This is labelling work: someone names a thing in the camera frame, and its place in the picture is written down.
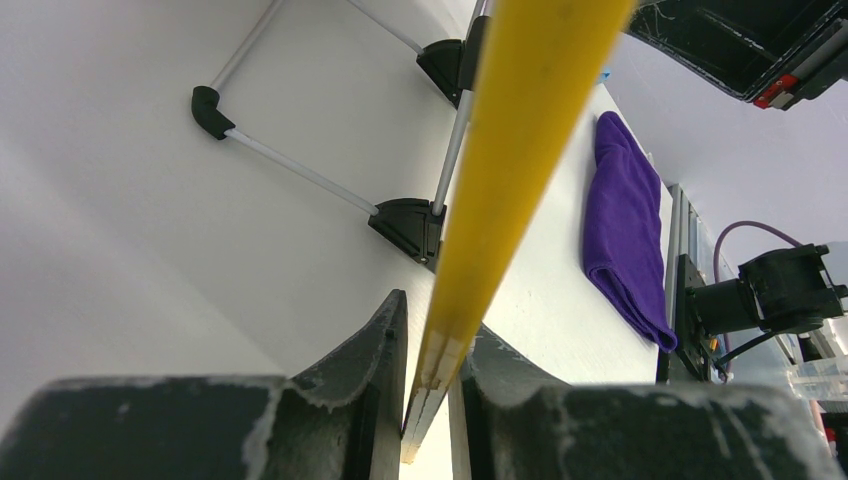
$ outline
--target yellow stick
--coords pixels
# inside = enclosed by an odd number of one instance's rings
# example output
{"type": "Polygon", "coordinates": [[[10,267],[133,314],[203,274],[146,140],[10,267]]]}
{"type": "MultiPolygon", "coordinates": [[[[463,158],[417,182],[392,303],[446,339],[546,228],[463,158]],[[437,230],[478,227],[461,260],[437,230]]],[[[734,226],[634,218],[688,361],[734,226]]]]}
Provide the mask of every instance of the yellow stick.
{"type": "Polygon", "coordinates": [[[404,462],[415,458],[631,8],[631,0],[498,0],[413,379],[404,462]]]}

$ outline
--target black cable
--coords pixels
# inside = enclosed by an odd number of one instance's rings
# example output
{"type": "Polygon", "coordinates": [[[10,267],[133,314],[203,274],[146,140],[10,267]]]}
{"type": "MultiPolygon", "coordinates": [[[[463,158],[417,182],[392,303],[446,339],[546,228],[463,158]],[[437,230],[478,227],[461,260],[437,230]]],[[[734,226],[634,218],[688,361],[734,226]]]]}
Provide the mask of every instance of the black cable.
{"type": "Polygon", "coordinates": [[[768,332],[768,333],[764,333],[764,334],[760,335],[757,338],[749,340],[749,341],[745,342],[741,347],[736,348],[735,350],[726,353],[723,357],[721,357],[718,360],[716,360],[715,362],[713,362],[713,364],[717,367],[720,367],[720,366],[724,365],[725,363],[729,362],[731,359],[738,357],[739,355],[747,352],[748,350],[756,347],[757,345],[765,342],[766,340],[774,338],[779,333],[781,333],[781,332],[768,332]]]}
{"type": "MultiPolygon", "coordinates": [[[[718,264],[719,264],[720,254],[721,254],[721,244],[724,243],[724,238],[727,237],[728,233],[730,233],[732,230],[739,228],[739,227],[756,227],[756,228],[759,228],[761,230],[765,230],[765,231],[771,233],[772,235],[780,238],[781,240],[784,240],[785,242],[789,243],[793,247],[800,247],[801,246],[801,242],[799,242],[798,240],[795,240],[794,238],[792,238],[789,235],[781,232],[780,230],[772,227],[771,225],[768,225],[768,224],[765,224],[765,223],[762,223],[762,222],[755,222],[753,220],[742,220],[741,222],[731,223],[721,232],[721,234],[718,236],[718,240],[716,240],[716,247],[715,247],[715,250],[713,251],[713,283],[719,282],[718,264]]],[[[722,338],[724,339],[724,348],[729,351],[730,350],[730,336],[725,333],[725,334],[722,335],[722,338]]],[[[728,359],[727,367],[725,367],[725,369],[728,372],[730,371],[729,360],[730,359],[728,359]]]]}

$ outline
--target black clamp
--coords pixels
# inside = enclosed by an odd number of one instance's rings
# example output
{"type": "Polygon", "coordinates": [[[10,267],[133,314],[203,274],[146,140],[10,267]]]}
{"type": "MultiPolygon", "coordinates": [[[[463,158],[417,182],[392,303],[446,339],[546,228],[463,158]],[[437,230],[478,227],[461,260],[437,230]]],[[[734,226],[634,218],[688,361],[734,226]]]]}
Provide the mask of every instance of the black clamp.
{"type": "Polygon", "coordinates": [[[206,130],[218,140],[227,138],[227,130],[236,128],[236,124],[218,111],[221,95],[211,87],[194,87],[191,94],[191,114],[200,128],[206,130]]]}
{"type": "Polygon", "coordinates": [[[389,200],[377,208],[380,212],[368,219],[368,225],[417,263],[435,272],[445,210],[433,215],[431,203],[417,198],[389,200]]]}
{"type": "Polygon", "coordinates": [[[477,65],[489,17],[479,16],[471,24],[468,38],[440,40],[424,47],[416,62],[454,107],[463,90],[473,90],[477,65]]]}

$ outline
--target purple towel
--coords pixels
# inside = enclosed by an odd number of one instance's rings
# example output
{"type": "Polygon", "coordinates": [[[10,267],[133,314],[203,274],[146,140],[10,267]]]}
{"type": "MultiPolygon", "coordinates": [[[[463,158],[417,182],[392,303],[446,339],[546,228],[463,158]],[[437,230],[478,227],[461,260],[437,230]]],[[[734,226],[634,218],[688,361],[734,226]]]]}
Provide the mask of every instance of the purple towel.
{"type": "Polygon", "coordinates": [[[677,337],[668,326],[660,251],[662,183],[624,122],[598,119],[598,171],[589,188],[583,228],[583,268],[616,310],[665,352],[677,337]]]}

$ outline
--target clear plastic container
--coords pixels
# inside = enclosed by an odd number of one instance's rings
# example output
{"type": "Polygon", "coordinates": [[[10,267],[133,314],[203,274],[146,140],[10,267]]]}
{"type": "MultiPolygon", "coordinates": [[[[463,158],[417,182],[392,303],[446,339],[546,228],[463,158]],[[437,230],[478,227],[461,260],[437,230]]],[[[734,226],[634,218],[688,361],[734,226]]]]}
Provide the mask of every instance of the clear plastic container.
{"type": "Polygon", "coordinates": [[[848,357],[825,358],[790,367],[795,395],[808,400],[848,400],[848,357]]]}

